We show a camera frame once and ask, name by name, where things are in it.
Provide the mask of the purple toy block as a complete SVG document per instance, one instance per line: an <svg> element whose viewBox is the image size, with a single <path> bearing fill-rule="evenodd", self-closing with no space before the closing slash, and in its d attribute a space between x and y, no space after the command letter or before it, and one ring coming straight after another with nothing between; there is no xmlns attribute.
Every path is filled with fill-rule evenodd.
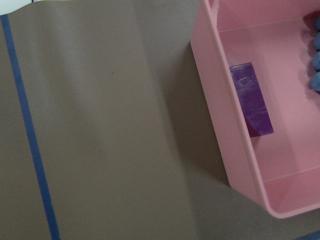
<svg viewBox="0 0 320 240"><path fill-rule="evenodd" d="M249 136L261 137L274 133L263 94L251 62L229 68Z"/></svg>

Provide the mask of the long blue toy block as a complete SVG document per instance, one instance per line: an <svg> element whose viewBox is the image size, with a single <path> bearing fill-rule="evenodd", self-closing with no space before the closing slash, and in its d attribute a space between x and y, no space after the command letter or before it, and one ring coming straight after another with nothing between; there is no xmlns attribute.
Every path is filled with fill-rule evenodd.
<svg viewBox="0 0 320 240"><path fill-rule="evenodd" d="M317 53L314 55L312 59L312 66L316 71L316 74L311 79L311 87L314 91L320 91L320 15L318 14L315 20L315 28L317 30L317 34L313 40L313 46L317 50Z"/></svg>

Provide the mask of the pink plastic box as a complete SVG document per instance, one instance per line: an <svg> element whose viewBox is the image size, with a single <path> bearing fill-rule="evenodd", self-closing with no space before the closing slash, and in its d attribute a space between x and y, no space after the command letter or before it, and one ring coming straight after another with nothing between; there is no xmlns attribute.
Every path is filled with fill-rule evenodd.
<svg viewBox="0 0 320 240"><path fill-rule="evenodd" d="M202 0L190 44L230 186L276 218L320 207L317 0ZM229 68L252 63L273 133L250 137Z"/></svg>

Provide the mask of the brown paper table mat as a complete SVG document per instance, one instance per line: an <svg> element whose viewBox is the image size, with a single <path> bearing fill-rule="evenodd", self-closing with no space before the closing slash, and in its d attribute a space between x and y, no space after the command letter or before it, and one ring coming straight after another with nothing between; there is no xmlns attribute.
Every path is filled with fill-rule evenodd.
<svg viewBox="0 0 320 240"><path fill-rule="evenodd" d="M293 240L230 188L190 35L197 0L75 0L8 18L63 240Z"/></svg>

